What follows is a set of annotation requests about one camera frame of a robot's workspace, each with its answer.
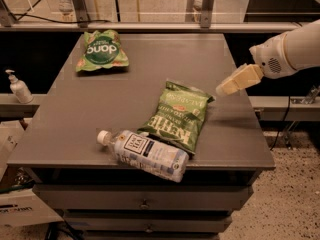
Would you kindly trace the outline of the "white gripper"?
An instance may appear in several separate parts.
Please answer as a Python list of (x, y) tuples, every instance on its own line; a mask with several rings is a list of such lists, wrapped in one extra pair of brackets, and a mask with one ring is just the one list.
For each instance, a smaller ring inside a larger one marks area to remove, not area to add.
[(289, 63), (285, 52), (287, 33), (274, 36), (249, 51), (256, 64), (243, 64), (217, 87), (219, 96), (227, 96), (261, 82), (263, 76), (278, 79), (295, 74), (296, 69)]

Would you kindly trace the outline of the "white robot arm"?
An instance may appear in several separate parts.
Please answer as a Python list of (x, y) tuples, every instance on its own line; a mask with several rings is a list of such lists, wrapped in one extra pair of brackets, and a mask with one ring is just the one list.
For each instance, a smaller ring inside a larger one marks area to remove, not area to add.
[(320, 20), (269, 38), (249, 48), (253, 64), (243, 64), (217, 87), (228, 96), (257, 85), (263, 77), (279, 79), (320, 66)]

